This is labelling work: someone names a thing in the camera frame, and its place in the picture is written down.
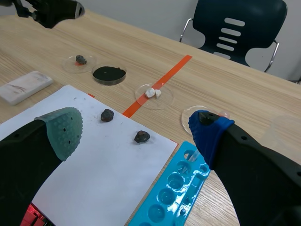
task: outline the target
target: black rock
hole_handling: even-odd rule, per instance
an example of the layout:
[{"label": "black rock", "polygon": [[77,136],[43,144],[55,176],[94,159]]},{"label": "black rock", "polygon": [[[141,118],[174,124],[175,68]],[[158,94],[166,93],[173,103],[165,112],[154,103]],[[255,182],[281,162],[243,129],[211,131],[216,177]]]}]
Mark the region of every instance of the black rock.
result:
[{"label": "black rock", "polygon": [[77,55],[75,57],[75,60],[77,63],[79,63],[81,65],[85,65],[87,63],[87,60],[82,55]]},{"label": "black rock", "polygon": [[111,111],[110,109],[105,109],[100,116],[100,120],[106,122],[112,121],[113,118],[114,118],[114,112]]},{"label": "black rock", "polygon": [[150,139],[150,135],[148,132],[140,130],[134,138],[134,141],[137,143],[144,143]]}]

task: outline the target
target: white stone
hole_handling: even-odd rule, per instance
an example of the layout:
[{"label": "white stone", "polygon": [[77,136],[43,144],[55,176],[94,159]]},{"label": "white stone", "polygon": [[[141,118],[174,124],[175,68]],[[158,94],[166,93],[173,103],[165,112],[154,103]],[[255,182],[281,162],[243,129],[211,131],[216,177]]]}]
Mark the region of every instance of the white stone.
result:
[{"label": "white stone", "polygon": [[149,88],[145,91],[145,95],[147,98],[152,98],[155,95],[155,89]]},{"label": "white stone", "polygon": [[162,92],[159,89],[156,89],[155,93],[156,93],[156,98],[159,98]]}]

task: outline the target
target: wooden table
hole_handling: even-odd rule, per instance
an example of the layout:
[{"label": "wooden table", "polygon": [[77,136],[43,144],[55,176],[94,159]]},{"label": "wooden table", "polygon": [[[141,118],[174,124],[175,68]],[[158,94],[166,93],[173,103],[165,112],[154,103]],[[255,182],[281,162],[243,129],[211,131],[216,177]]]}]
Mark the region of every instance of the wooden table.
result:
[{"label": "wooden table", "polygon": [[[92,54],[99,63],[123,65],[127,78],[107,87],[96,83],[91,73],[67,73],[61,63],[76,54]],[[172,105],[158,111],[142,107],[133,120],[180,144],[185,140],[193,142],[180,122],[183,109],[193,105],[229,111],[236,124],[256,139],[262,137],[276,116],[299,116],[301,90],[296,84],[87,12],[83,18],[61,22],[52,30],[31,19],[0,17],[0,85],[33,70],[55,81],[17,106],[8,106],[1,100],[0,122],[67,84],[95,95],[122,113],[135,101],[134,92],[139,86],[156,82],[185,55],[193,58],[166,84],[174,94]],[[186,225],[238,225],[227,192],[214,172]]]}]

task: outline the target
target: blue plastic tray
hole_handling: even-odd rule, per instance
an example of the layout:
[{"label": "blue plastic tray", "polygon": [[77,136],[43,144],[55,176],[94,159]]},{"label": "blue plastic tray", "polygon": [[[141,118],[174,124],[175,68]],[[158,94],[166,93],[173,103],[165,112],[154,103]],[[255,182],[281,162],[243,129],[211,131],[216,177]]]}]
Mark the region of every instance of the blue plastic tray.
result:
[{"label": "blue plastic tray", "polygon": [[129,226],[184,225],[209,173],[197,148],[185,141]]}]

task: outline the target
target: white eraser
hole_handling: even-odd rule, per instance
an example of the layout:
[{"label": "white eraser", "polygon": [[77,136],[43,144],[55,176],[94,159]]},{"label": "white eraser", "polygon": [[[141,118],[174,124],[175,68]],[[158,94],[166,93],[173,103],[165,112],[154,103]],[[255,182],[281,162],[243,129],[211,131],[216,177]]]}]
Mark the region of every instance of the white eraser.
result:
[{"label": "white eraser", "polygon": [[0,87],[0,97],[10,105],[16,105],[53,83],[52,78],[38,72],[30,72]]}]

